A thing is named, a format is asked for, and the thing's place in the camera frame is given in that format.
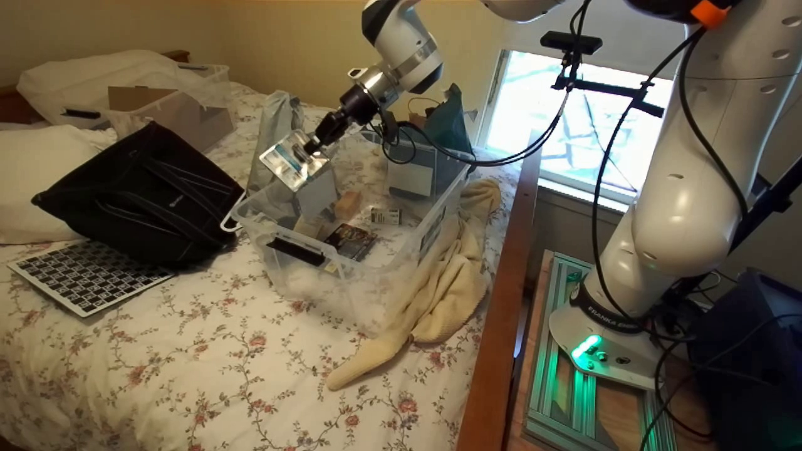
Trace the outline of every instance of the window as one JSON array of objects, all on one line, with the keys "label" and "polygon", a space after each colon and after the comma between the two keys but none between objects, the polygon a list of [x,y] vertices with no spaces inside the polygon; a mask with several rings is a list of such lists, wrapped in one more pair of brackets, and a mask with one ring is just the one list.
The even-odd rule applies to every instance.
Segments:
[{"label": "window", "polygon": [[[532,142],[553,117],[565,90],[553,90],[561,71],[560,57],[507,50],[499,66],[494,101],[481,127],[481,147],[488,152],[517,152]],[[583,81],[639,89],[647,75],[582,64]],[[671,81],[656,79],[647,102],[667,106]],[[590,199],[596,185],[598,164],[612,131],[630,97],[575,90],[567,114],[541,150],[541,180],[565,193]],[[617,136],[605,170],[602,199],[618,210],[630,205],[647,179],[662,117],[631,111]]]}]

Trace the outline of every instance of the black bag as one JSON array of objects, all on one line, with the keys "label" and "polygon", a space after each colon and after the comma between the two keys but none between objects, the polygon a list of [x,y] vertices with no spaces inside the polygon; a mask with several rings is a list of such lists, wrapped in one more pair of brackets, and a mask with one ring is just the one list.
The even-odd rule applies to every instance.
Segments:
[{"label": "black bag", "polygon": [[234,249],[220,221],[244,188],[167,127],[150,122],[82,164],[35,205],[137,261],[205,265]]}]

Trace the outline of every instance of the beige cloth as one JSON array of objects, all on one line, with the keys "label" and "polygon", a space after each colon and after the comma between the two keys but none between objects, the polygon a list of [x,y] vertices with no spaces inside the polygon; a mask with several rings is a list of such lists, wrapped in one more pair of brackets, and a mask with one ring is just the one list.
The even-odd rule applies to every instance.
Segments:
[{"label": "beige cloth", "polygon": [[363,339],[355,357],[325,375],[325,385],[338,392],[355,378],[388,364],[398,350],[413,343],[442,343],[458,332],[481,303],[488,280],[481,275],[487,224],[499,210],[501,188],[496,180],[479,180],[462,193],[462,221],[451,245],[432,264],[434,271],[418,271],[403,308],[375,339]]}]

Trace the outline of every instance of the pillow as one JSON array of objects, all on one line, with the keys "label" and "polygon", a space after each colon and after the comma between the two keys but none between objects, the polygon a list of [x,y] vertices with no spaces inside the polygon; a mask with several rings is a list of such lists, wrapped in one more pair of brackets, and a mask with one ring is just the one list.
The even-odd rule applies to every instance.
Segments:
[{"label": "pillow", "polygon": [[107,111],[107,89],[113,85],[186,90],[204,106],[222,102],[200,89],[204,79],[197,74],[180,71],[176,61],[152,50],[50,61],[28,69],[18,81],[19,96],[48,122],[72,122],[80,127],[98,126],[102,121],[102,114]]},{"label": "pillow", "polygon": [[31,204],[72,167],[113,146],[113,131],[46,126],[0,131],[0,243],[77,238],[63,221]]}]

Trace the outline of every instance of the bed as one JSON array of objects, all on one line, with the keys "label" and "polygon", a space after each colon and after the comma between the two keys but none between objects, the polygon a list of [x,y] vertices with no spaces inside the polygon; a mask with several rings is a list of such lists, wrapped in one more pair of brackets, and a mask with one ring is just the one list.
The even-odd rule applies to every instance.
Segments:
[{"label": "bed", "polygon": [[[276,94],[225,90],[236,131],[209,157],[246,184]],[[318,121],[325,109],[303,114]],[[3,90],[0,122],[31,121],[40,117]],[[0,437],[22,448],[501,448],[532,285],[536,161],[472,179],[503,193],[483,254],[491,295],[448,342],[408,345],[344,392],[321,378],[363,335],[306,299],[281,299],[254,245],[93,320],[7,269],[60,243],[0,245]]]}]

